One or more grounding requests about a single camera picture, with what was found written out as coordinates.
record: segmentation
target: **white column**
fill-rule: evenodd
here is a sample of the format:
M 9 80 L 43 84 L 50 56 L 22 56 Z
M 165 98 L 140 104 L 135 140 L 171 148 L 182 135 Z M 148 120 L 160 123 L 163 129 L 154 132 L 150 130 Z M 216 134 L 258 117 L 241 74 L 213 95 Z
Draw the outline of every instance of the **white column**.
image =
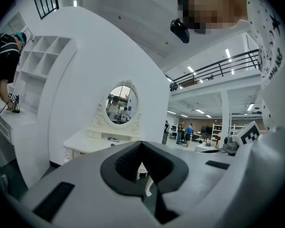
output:
M 224 90 L 222 91 L 222 112 L 223 112 L 223 121 L 222 121 L 222 133 L 221 133 L 221 144 L 220 146 L 223 146 L 224 139 L 228 135 L 228 129 L 229 129 L 229 99 L 228 99 L 228 91 Z

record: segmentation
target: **star print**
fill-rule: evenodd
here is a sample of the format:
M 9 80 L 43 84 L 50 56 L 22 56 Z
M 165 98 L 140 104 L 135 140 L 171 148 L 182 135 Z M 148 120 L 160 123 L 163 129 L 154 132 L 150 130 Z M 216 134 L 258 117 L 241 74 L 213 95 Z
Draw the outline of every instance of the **star print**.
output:
M 272 17 L 271 15 L 269 15 L 271 20 L 272 20 L 272 26 L 274 27 L 274 30 L 277 28 L 277 31 L 279 32 L 279 35 L 280 35 L 280 28 L 279 28 L 279 25 L 281 25 L 281 22 L 279 22 L 277 19 L 276 19 L 276 16 L 274 15 L 274 17 Z

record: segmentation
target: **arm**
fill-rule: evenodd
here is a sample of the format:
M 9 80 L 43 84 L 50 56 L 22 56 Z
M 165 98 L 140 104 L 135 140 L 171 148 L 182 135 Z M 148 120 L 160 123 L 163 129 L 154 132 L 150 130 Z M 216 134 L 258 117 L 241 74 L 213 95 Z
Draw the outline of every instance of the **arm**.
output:
M 8 86 L 7 79 L 0 80 L 0 98 L 4 103 L 8 104 L 9 109 L 13 109 L 14 104 L 9 99 L 9 93 L 8 93 L 7 86 Z

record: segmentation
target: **mirror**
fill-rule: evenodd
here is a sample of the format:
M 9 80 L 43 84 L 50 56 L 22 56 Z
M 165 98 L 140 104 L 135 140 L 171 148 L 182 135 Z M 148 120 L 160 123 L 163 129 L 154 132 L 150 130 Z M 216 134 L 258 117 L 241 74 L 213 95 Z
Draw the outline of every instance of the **mirror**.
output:
M 131 88 L 119 86 L 110 92 L 105 107 L 106 113 L 113 123 L 125 124 L 135 116 L 137 98 Z

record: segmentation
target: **ceiling light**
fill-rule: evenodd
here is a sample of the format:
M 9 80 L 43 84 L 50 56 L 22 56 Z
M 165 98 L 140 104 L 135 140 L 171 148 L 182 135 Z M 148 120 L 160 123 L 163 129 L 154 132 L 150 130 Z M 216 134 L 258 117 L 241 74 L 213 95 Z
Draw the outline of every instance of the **ceiling light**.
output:
M 202 112 L 201 110 L 199 110 L 199 109 L 195 109 L 197 112 L 199 112 L 199 113 L 202 113 L 202 114 L 205 114 L 204 112 Z
M 248 112 L 252 109 L 253 105 L 254 105 L 254 103 L 250 104 L 250 106 L 247 109 Z
M 228 58 L 231 58 L 231 55 L 230 55 L 229 50 L 228 50 L 228 49 L 226 49 L 225 51 L 226 51 L 226 54 L 227 54 Z
M 190 70 L 190 72 L 194 72 L 194 70 L 189 66 L 188 69 Z

